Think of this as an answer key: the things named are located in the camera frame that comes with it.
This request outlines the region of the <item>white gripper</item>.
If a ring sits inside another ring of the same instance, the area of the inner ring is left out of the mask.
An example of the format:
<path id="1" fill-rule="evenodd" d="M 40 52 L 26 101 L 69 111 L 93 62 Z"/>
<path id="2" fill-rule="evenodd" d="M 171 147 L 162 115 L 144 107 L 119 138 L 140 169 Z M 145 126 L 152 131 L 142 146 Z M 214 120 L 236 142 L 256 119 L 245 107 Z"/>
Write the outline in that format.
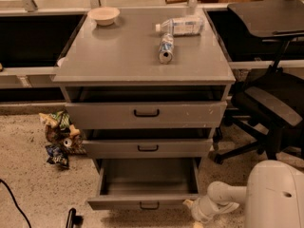
<path id="1" fill-rule="evenodd" d="M 204 228 L 201 223 L 212 220 L 219 210 L 218 206 L 208 196 L 197 198 L 195 201 L 186 199 L 183 204 L 191 210 L 191 215 L 195 220 L 193 228 Z"/>

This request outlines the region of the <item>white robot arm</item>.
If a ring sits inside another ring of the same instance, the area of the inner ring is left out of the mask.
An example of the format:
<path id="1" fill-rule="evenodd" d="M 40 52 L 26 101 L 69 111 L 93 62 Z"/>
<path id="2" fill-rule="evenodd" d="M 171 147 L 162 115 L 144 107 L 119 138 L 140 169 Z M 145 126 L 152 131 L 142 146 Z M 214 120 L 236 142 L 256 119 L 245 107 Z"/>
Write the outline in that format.
<path id="1" fill-rule="evenodd" d="M 282 161 L 262 161 L 252 169 L 246 185 L 214 181 L 204 196 L 183 204 L 191 212 L 194 228 L 241 204 L 244 228 L 304 228 L 304 173 Z"/>

